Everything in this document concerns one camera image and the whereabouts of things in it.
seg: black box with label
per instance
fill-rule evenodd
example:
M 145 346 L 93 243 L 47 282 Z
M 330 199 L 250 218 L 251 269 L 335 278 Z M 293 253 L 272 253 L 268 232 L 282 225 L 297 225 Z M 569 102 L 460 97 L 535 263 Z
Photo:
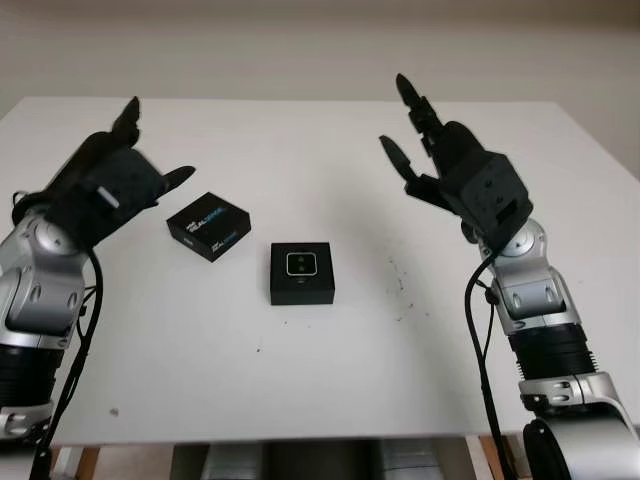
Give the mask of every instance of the black box with label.
M 167 220 L 171 236 L 213 262 L 251 230 L 249 214 L 212 193 Z
M 271 244 L 271 305 L 329 304 L 335 291 L 328 243 Z

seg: black cable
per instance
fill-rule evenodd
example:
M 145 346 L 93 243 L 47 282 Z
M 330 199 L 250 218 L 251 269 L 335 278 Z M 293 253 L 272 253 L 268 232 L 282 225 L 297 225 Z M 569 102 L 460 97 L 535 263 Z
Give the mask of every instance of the black cable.
M 82 325 L 80 325 L 80 317 L 84 316 L 84 311 L 86 310 L 87 302 L 96 293 L 96 286 L 95 285 L 86 286 L 84 287 L 84 291 L 85 292 L 89 291 L 89 293 L 85 295 L 84 298 L 82 299 L 82 305 L 80 306 L 80 316 L 76 321 L 76 332 L 78 332 L 78 337 L 80 337 L 81 342 L 84 341 L 84 332 L 82 331 Z
M 507 460 L 507 454 L 502 443 L 502 434 L 500 432 L 500 424 L 498 422 L 498 415 L 496 413 L 496 407 L 493 403 L 493 395 L 491 394 L 491 385 L 489 384 L 489 375 L 487 374 L 487 368 L 483 359 L 483 352 L 480 347 L 480 341 L 478 340 L 478 333 L 473 323 L 473 314 L 471 313 L 471 293 L 473 287 L 480 278 L 482 272 L 496 259 L 499 252 L 493 252 L 476 268 L 471 274 L 467 287 L 464 291 L 464 314 L 467 319 L 467 327 L 469 328 L 469 334 L 471 335 L 471 341 L 473 343 L 473 349 L 476 354 L 476 360 L 478 361 L 478 369 L 480 370 L 480 385 L 482 388 L 482 398 L 484 400 L 484 408 L 487 412 L 487 421 L 491 429 L 491 436 L 496 445 L 498 452 L 498 458 L 500 460 L 500 466 L 502 467 L 502 473 L 505 480 L 516 480 L 516 476 L 511 470 L 509 461 Z
M 88 256 L 89 260 L 91 261 L 91 265 L 93 266 L 93 271 L 95 272 L 96 277 L 96 298 L 93 304 L 93 310 L 91 312 L 91 319 L 89 320 L 87 331 L 84 334 L 84 339 L 80 342 L 80 347 L 78 348 L 76 357 L 73 359 L 73 363 L 71 364 L 71 368 L 69 369 L 69 375 L 67 375 L 67 379 L 65 380 L 62 387 L 60 400 L 58 401 L 55 412 L 51 417 L 49 428 L 47 429 L 44 438 L 38 445 L 39 455 L 46 454 L 47 450 L 49 449 L 49 445 L 51 445 L 51 440 L 53 439 L 53 436 L 56 432 L 56 428 L 60 423 L 60 418 L 62 417 L 62 414 L 66 410 L 69 402 L 71 401 L 71 398 L 73 397 L 73 394 L 75 393 L 76 386 L 78 385 L 78 380 L 80 378 L 80 375 L 82 374 L 82 369 L 84 368 L 84 363 L 87 359 L 87 355 L 89 354 L 91 339 L 93 338 L 96 326 L 98 325 L 98 317 L 100 316 L 100 309 L 102 308 L 102 296 L 104 289 L 104 284 L 102 281 L 102 268 L 100 267 L 98 257 L 96 257 L 96 254 L 93 252 L 93 250 L 89 250 Z
M 484 349 L 482 350 L 482 361 L 487 363 L 487 352 L 489 351 L 489 343 L 491 343 L 491 331 L 493 330 L 493 317 L 496 313 L 496 306 L 491 303 L 491 313 L 489 314 L 489 327 L 487 328 L 487 339 L 484 342 Z

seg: white wall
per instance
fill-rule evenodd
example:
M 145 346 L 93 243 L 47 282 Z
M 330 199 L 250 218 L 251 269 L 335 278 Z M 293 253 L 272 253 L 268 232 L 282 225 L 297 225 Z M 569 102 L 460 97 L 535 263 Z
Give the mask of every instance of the white wall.
M 397 100 L 402 71 L 436 100 L 557 101 L 638 176 L 639 18 L 637 0 L 5 0 L 0 115 L 25 95 Z

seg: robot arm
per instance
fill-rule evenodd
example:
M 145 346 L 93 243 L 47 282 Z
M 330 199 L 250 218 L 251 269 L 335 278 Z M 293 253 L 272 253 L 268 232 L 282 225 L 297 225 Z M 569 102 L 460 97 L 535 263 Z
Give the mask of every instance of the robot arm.
M 439 178 L 418 177 L 388 137 L 381 137 L 382 145 L 406 180 L 407 194 L 458 215 L 465 237 L 479 243 L 483 265 L 494 275 L 498 315 L 524 379 L 521 399 L 536 416 L 524 428 L 534 479 L 640 479 L 636 431 L 611 378 L 597 371 L 569 290 L 547 261 L 547 238 L 529 218 L 533 205 L 526 187 L 506 156 L 484 150 L 464 125 L 440 123 L 427 99 L 402 75 L 397 86 Z M 472 325 L 470 330 L 475 335 Z M 479 355 L 478 362 L 500 452 L 497 416 Z M 501 463 L 505 477 L 514 478 L 504 453 Z
M 564 279 L 529 219 L 491 265 L 502 329 L 536 415 L 524 428 L 534 478 L 640 478 L 640 443 L 611 377 L 598 372 Z
M 83 306 L 88 259 L 99 277 L 93 247 L 195 171 L 162 175 L 133 149 L 138 118 L 134 98 L 111 131 L 89 136 L 43 191 L 13 209 L 16 226 L 0 244 L 0 447 L 38 446 L 42 454 L 53 436 L 65 405 L 49 425 L 51 392 Z M 98 278 L 96 288 L 98 298 Z M 72 392 L 76 381 L 65 388 Z

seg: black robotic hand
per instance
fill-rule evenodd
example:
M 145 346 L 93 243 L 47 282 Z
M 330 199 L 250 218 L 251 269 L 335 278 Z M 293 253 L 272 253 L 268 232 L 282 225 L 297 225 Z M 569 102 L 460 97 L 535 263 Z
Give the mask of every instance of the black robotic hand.
M 43 207 L 46 220 L 88 250 L 182 184 L 194 167 L 162 175 L 133 148 L 139 118 L 140 102 L 134 97 L 110 132 L 90 135 L 43 191 L 20 199 L 12 212 L 14 224 L 30 209 Z
M 400 147 L 381 136 L 389 160 L 407 182 L 407 194 L 458 215 L 468 240 L 481 238 L 492 250 L 502 250 L 533 210 L 511 162 L 485 150 L 461 123 L 443 125 L 426 97 L 418 95 L 402 74 L 396 86 L 440 177 L 418 177 Z

